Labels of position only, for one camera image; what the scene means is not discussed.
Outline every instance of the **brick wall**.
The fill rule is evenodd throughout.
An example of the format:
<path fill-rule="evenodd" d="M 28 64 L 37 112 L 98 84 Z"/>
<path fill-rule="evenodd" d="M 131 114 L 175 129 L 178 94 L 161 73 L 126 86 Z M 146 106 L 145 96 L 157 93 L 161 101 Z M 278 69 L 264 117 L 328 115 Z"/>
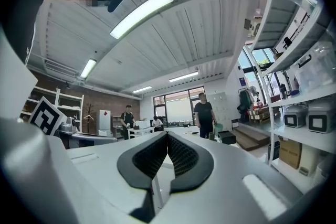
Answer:
<path fill-rule="evenodd" d="M 132 112 L 135 120 L 140 119 L 140 101 L 119 97 L 117 95 L 110 95 L 97 91 L 92 91 L 80 86 L 70 85 L 71 89 L 67 89 L 66 84 L 62 81 L 52 79 L 42 74 L 33 72 L 34 76 L 38 79 L 36 86 L 55 91 L 56 88 L 61 90 L 61 93 L 81 97 L 84 94 L 83 114 L 82 117 L 87 115 L 88 105 L 93 105 L 91 116 L 96 119 L 97 111 L 109 110 L 111 116 L 120 116 L 125 111 L 127 104 L 132 106 Z M 82 119 L 82 131 L 87 132 L 87 121 Z M 89 133 L 96 133 L 96 121 L 90 121 Z"/>

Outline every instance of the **wooden stairs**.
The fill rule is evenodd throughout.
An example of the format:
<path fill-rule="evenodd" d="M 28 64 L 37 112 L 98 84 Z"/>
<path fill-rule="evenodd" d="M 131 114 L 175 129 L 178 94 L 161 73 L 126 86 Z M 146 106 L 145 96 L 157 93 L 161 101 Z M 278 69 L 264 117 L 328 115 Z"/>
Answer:
<path fill-rule="evenodd" d="M 236 136 L 236 142 L 242 149 L 252 151 L 270 143 L 270 137 L 248 127 L 239 126 L 231 131 Z"/>

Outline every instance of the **white corrugated ceiling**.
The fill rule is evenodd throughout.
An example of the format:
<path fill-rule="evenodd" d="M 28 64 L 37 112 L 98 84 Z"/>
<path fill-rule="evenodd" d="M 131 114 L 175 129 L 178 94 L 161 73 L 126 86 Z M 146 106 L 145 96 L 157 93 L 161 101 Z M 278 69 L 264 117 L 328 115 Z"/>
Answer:
<path fill-rule="evenodd" d="M 120 39 L 110 31 L 145 0 L 124 0 L 113 12 L 105 7 L 52 0 L 37 18 L 32 53 L 81 73 L 89 58 L 98 64 L 86 80 L 106 89 L 130 92 L 162 77 L 196 69 L 200 76 L 230 72 L 244 45 L 245 18 L 258 0 L 175 0 Z M 31 66 L 43 68 L 32 55 Z"/>

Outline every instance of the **white table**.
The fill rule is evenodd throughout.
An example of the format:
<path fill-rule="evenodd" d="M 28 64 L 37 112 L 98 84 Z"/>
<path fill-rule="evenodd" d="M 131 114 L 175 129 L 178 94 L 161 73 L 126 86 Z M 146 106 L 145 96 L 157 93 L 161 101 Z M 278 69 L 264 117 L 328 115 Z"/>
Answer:
<path fill-rule="evenodd" d="M 130 132 L 134 132 L 134 136 L 142 136 L 142 135 L 146 135 L 146 132 L 150 131 L 151 133 L 154 133 L 154 127 L 148 127 L 148 128 L 145 128 L 145 129 L 138 129 L 138 130 L 135 130 L 135 129 L 127 129 L 128 131 L 128 139 L 130 139 Z"/>

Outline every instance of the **black box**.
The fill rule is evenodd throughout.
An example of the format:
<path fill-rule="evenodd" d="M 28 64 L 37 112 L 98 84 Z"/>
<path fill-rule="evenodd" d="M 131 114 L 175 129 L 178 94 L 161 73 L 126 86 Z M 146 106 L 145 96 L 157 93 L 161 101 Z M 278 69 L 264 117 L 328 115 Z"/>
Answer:
<path fill-rule="evenodd" d="M 273 159 L 279 158 L 279 151 L 280 151 L 280 141 L 276 141 L 274 143 Z M 269 160 L 269 155 L 270 154 L 271 154 L 271 144 L 268 145 L 268 154 L 267 154 L 268 160 Z"/>
<path fill-rule="evenodd" d="M 231 145 L 236 143 L 236 136 L 230 131 L 218 132 L 218 136 L 222 139 L 223 144 Z"/>

